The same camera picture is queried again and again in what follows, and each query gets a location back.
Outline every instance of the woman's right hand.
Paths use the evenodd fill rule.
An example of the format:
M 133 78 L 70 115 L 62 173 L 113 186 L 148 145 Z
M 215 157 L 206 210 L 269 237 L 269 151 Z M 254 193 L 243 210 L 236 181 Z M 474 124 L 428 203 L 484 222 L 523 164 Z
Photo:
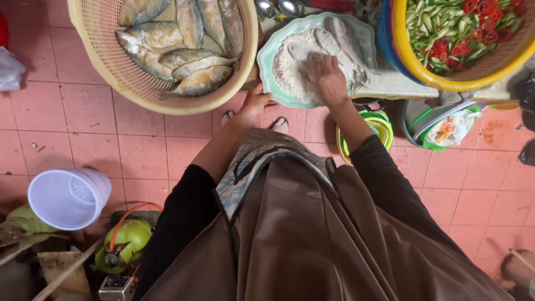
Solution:
M 314 72 L 319 96 L 329 109 L 351 102 L 347 96 L 346 77 L 338 67 L 338 59 L 335 56 L 326 55 L 323 61 L 316 61 Z

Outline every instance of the yellow basket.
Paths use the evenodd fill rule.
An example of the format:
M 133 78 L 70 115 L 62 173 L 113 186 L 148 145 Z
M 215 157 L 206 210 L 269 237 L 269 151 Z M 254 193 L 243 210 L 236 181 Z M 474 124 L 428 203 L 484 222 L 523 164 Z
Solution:
M 252 1 L 236 0 L 243 21 L 243 55 L 231 78 L 216 91 L 198 97 L 169 94 L 177 84 L 157 79 L 139 68 L 117 41 L 119 10 L 124 0 L 68 0 L 71 22 L 82 38 L 89 59 L 99 74 L 124 97 L 151 111 L 170 115 L 192 115 L 210 111 L 224 104 L 243 86 L 256 57 L 258 19 Z M 176 21 L 175 1 L 154 20 Z M 221 49 L 207 35 L 203 48 L 221 54 Z M 161 49 L 168 52 L 174 48 Z
M 405 67 L 424 84 L 445 91 L 469 91 L 495 83 L 519 68 L 535 52 L 535 1 L 526 0 L 528 9 L 524 26 L 514 38 L 498 47 L 494 55 L 481 59 L 466 71 L 441 77 L 431 73 L 418 61 L 411 49 L 405 23 L 407 0 L 394 0 L 392 35 L 398 56 Z

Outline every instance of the plate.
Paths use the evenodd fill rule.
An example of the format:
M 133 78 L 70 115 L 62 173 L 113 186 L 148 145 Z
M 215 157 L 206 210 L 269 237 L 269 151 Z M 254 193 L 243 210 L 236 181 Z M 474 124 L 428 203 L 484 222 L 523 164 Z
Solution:
M 371 49 L 363 49 L 362 54 L 364 56 L 364 61 L 369 66 L 369 69 L 377 69 L 375 33 L 370 25 L 359 21 L 357 18 L 351 15 L 337 14 L 332 12 L 312 14 L 310 16 L 306 16 L 305 18 L 298 18 L 292 20 L 290 23 L 288 23 L 288 25 L 274 32 L 264 47 L 258 51 L 256 56 L 258 67 L 260 69 L 260 79 L 264 83 L 264 93 L 273 93 L 273 100 L 291 108 L 313 109 L 315 107 L 323 106 L 322 104 L 302 103 L 299 101 L 299 99 L 297 99 L 297 97 L 283 92 L 282 89 L 280 89 L 277 85 L 273 75 L 273 59 L 275 57 L 275 53 L 286 37 L 305 28 L 324 28 L 324 20 L 327 17 L 339 18 L 344 22 L 344 24 L 346 24 L 346 26 L 349 25 L 352 30 L 348 29 L 348 31 L 353 32 L 360 44 L 366 42 L 371 44 Z

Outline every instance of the bucket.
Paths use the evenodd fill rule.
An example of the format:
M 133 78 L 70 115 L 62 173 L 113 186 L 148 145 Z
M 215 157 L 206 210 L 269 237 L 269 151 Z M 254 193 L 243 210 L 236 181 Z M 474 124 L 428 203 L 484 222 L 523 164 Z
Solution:
M 100 216 L 110 193 L 110 180 L 94 169 L 51 169 L 32 180 L 28 202 L 43 222 L 73 231 Z

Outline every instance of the white plastic bag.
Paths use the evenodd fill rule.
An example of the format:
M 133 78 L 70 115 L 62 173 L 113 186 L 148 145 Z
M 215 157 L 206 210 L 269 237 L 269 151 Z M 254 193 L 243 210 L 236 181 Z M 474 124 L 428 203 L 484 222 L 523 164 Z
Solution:
M 0 91 L 13 91 L 20 89 L 21 74 L 26 67 L 15 59 L 15 55 L 0 47 Z
M 425 142 L 438 146 L 459 145 L 472 128 L 474 118 L 482 115 L 468 109 L 457 111 L 435 125 L 425 136 Z

